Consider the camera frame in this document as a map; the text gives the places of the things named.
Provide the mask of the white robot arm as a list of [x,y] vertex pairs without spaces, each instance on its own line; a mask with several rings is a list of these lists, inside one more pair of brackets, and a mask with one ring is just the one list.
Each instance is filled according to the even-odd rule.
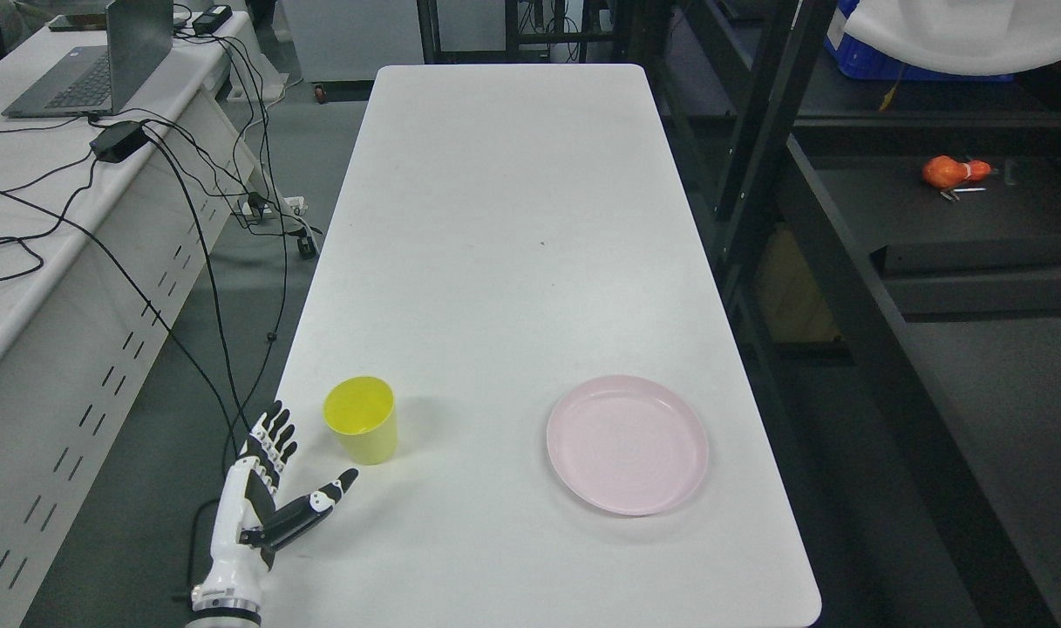
[[262,627],[262,616],[258,612],[234,608],[215,608],[196,611],[185,628],[198,627]]

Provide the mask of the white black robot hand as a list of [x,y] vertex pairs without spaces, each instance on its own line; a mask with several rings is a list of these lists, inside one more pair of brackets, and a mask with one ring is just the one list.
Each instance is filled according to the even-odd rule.
[[298,449],[296,429],[286,406],[276,400],[260,414],[234,464],[228,469],[214,520],[206,579],[191,589],[196,611],[234,608],[262,615],[262,580],[276,553],[310,531],[354,484],[359,472],[345,470],[335,479],[286,505],[276,505],[282,472]]

